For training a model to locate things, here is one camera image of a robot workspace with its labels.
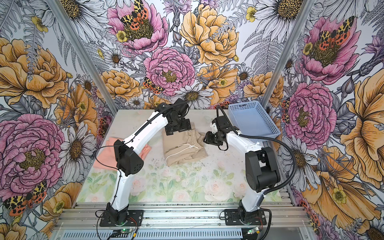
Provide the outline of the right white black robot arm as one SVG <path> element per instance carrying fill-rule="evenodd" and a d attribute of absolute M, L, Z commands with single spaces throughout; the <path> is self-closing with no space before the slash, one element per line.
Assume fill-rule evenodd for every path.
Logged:
<path fill-rule="evenodd" d="M 236 128 L 231 128 L 230 121 L 219 116 L 212 120 L 211 131 L 206 133 L 204 143 L 221 147 L 226 150 L 232 146 L 245 157 L 246 180 L 248 187 L 245 196 L 240 200 L 238 210 L 230 212 L 228 225 L 264 225 L 266 219 L 261 205 L 267 190 L 273 188 L 280 180 L 280 173 L 274 150 L 262 147 L 258 142 L 241 137 L 235 133 Z"/>

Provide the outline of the peach graphic t-shirt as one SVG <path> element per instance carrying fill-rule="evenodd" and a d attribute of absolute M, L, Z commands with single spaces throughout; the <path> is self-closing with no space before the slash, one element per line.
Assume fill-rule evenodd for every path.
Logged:
<path fill-rule="evenodd" d="M 113 148 L 113 144 L 116 140 L 122 141 L 122 139 L 119 138 L 108 138 L 106 145 L 110 147 L 103 148 L 99 155 L 97 156 L 97 160 L 95 160 L 95 163 L 93 167 L 95 169 L 104 169 L 104 170 L 112 170 L 111 167 L 115 168 L 117 166 L 117 161 L 115 159 L 115 152 Z"/>

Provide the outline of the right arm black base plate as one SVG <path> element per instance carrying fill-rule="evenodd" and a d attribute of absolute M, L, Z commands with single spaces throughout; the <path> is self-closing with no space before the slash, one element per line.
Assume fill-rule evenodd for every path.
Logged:
<path fill-rule="evenodd" d="M 224 221 L 227 226 L 267 225 L 266 215 L 262 210 L 249 213 L 239 209 L 225 209 Z"/>

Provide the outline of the beige drawstring shorts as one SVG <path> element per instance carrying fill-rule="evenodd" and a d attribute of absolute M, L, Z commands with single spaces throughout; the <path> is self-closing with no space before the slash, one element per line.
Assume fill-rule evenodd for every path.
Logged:
<path fill-rule="evenodd" d="M 203 133 L 200 133 L 195 124 L 191 124 L 192 129 L 184 132 L 174 132 L 173 135 L 166 135 L 162 132 L 163 151 L 166 165 L 194 163 L 208 157 L 203 142 Z"/>

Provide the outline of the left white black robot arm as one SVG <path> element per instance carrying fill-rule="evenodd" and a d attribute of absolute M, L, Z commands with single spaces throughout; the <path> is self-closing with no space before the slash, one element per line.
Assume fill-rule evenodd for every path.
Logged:
<path fill-rule="evenodd" d="M 117 161 L 117 181 L 114 195 L 104 211 L 102 223 L 122 226 L 129 219 L 129 195 L 135 175 L 143 168 L 144 160 L 139 154 L 145 145 L 161 130 L 167 135 L 191 130 L 191 122 L 186 118 L 188 101 L 178 99 L 174 104 L 159 104 L 148 120 L 124 140 L 114 143 Z"/>

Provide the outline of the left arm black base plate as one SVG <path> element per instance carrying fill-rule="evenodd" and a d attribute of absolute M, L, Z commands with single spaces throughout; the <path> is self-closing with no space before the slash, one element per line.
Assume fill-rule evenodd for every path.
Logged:
<path fill-rule="evenodd" d="M 100 227 L 140 227 L 142 225 L 144 211 L 123 210 L 113 213 L 105 211 L 100 220 Z"/>

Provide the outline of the light blue plastic basket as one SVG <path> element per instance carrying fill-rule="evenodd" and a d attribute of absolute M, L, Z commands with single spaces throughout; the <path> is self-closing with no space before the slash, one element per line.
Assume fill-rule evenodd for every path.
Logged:
<path fill-rule="evenodd" d="M 281 131 L 258 101 L 231 104 L 228 116 L 237 132 L 227 135 L 229 145 L 245 148 L 251 145 L 262 145 L 263 142 L 279 143 Z"/>

